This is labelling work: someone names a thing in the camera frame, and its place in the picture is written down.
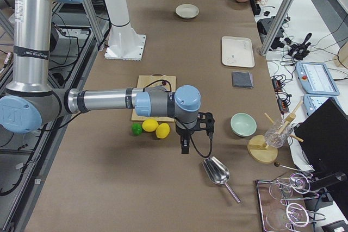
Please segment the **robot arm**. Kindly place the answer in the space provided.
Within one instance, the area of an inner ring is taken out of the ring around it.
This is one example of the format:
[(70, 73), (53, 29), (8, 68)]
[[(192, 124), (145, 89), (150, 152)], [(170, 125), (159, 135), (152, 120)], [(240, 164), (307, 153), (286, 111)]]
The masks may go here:
[(55, 1), (83, 0), (15, 0), (13, 79), (1, 98), (1, 125), (13, 133), (24, 134), (69, 114), (133, 109), (139, 116), (175, 119), (182, 153), (188, 154), (191, 135), (202, 121), (201, 95), (191, 85), (179, 87), (175, 92), (162, 87), (80, 91), (48, 85)]

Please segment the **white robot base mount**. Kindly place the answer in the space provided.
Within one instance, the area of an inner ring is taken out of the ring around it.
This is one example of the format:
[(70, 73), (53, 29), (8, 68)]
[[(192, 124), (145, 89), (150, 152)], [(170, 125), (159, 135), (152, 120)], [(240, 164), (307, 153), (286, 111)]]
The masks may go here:
[(126, 0), (104, 0), (111, 30), (108, 38), (106, 59), (140, 61), (146, 36), (137, 34), (131, 25)]

